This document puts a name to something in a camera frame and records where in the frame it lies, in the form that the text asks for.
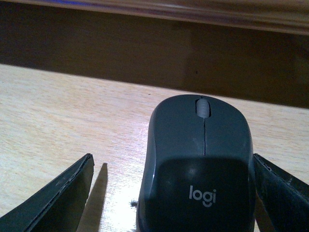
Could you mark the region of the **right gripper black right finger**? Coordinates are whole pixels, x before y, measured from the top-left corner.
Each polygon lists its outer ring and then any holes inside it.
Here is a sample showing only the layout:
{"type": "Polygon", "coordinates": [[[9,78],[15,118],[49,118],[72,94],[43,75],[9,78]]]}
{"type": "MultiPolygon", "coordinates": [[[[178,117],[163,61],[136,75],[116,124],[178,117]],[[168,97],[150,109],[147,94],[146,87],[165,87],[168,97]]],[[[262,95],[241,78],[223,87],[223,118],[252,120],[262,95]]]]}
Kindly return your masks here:
{"type": "Polygon", "coordinates": [[[255,183],[276,232],[309,230],[309,186],[259,154],[253,155],[255,183]]]}

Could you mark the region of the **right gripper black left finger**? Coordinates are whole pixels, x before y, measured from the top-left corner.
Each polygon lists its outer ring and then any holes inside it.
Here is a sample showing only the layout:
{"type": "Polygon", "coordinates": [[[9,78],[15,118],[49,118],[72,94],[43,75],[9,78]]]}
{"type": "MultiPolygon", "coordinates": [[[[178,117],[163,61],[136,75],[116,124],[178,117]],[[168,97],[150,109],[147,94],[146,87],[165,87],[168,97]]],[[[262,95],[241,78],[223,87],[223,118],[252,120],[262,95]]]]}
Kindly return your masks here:
{"type": "Polygon", "coordinates": [[[86,154],[25,202],[0,218],[2,232],[75,232],[94,173],[86,154]]]}

